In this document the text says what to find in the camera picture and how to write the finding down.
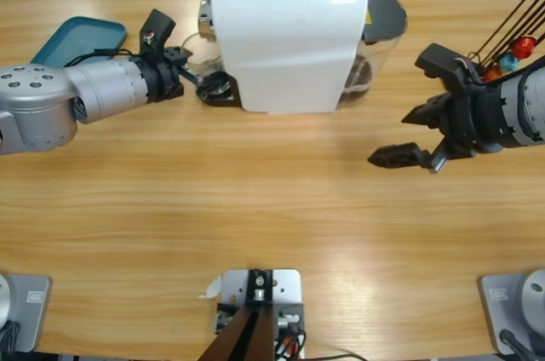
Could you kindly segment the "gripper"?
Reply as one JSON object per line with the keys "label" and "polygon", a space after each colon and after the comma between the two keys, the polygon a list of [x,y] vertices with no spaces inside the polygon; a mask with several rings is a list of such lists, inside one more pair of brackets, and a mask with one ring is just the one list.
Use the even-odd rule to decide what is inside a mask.
{"label": "gripper", "polygon": [[[184,95],[183,77],[197,84],[199,77],[186,65],[193,52],[179,47],[165,48],[161,53],[137,54],[129,57],[136,64],[146,82],[147,103],[172,100]],[[231,84],[225,72],[213,72],[197,84],[201,100],[228,100],[232,98]]]}
{"label": "gripper", "polygon": [[402,122],[438,129],[444,137],[436,148],[429,152],[415,142],[382,146],[367,158],[368,162],[385,169],[419,166],[437,174],[450,160],[502,151],[502,145],[479,133],[474,104],[472,91],[430,98],[411,110]]}

